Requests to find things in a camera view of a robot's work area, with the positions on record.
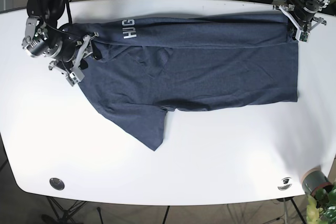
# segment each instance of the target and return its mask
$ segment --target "white table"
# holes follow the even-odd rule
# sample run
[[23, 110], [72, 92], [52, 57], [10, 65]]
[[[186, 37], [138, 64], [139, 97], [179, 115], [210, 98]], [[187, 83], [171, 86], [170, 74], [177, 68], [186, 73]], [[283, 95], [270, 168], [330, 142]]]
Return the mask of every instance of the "white table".
[[[71, 4], [75, 22], [272, 12], [223, 0], [99, 0]], [[156, 152], [99, 115], [50, 59], [21, 48], [27, 14], [0, 15], [0, 132], [18, 186], [69, 199], [208, 205], [303, 194], [299, 177], [336, 153], [336, 19], [300, 43], [299, 102], [168, 113]], [[66, 15], [60, 24], [67, 21]], [[50, 178], [60, 178], [57, 191]], [[293, 185], [280, 191], [285, 177]]]

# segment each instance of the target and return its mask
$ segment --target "metal frame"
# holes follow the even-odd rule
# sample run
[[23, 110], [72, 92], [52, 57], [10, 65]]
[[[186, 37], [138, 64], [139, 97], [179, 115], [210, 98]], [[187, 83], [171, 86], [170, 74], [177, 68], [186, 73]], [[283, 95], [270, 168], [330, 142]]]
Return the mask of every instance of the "metal frame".
[[[69, 209], [64, 209], [58, 202], [56, 199], [47, 196], [47, 200], [57, 218], [57, 223], [59, 224], [65, 224], [65, 223], [69, 223], [68, 220], [70, 220], [72, 223], [75, 224], [83, 224], [83, 223], [78, 223], [75, 222], [74, 219], [72, 218], [83, 206], [86, 205], [87, 201], [80, 201], [80, 200], [76, 200], [76, 202], [69, 208]], [[59, 208], [59, 210], [62, 211], [61, 216], [58, 214], [55, 206]]]

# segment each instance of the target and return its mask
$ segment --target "plant pot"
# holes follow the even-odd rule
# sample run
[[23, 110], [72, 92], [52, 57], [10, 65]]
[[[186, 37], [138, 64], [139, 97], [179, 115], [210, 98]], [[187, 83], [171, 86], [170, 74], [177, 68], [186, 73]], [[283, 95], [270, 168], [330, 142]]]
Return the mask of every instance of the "plant pot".
[[324, 188], [327, 192], [332, 190], [332, 183], [320, 169], [314, 168], [304, 174], [301, 179], [302, 189], [306, 194], [315, 196], [318, 189]]

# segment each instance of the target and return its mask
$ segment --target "leaf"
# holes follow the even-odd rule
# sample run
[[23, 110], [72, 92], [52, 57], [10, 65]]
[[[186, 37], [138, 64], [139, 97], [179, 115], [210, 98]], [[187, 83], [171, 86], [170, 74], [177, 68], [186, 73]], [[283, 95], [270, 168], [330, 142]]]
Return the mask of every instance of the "leaf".
[[307, 195], [307, 199], [308, 199], [309, 205], [316, 207], [316, 200], [314, 199], [313, 196]]
[[334, 187], [330, 193], [328, 193], [328, 198], [331, 203], [336, 204], [336, 187]]
[[320, 201], [323, 200], [327, 195], [328, 195], [327, 191], [324, 188], [320, 188], [315, 193], [315, 199]]
[[329, 220], [336, 218], [336, 207], [328, 207], [323, 216]]
[[307, 220], [309, 219], [311, 221], [318, 221], [319, 217], [320, 217], [320, 214], [316, 206], [308, 205], [307, 206]]

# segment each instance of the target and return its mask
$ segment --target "t-shirt sleeve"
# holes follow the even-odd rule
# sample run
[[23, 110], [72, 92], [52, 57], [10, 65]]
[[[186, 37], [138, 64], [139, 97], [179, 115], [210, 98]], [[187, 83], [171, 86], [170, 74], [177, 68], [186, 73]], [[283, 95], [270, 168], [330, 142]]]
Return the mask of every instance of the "t-shirt sleeve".
[[151, 150], [163, 141], [166, 110], [145, 104], [113, 104], [97, 108], [98, 112]]

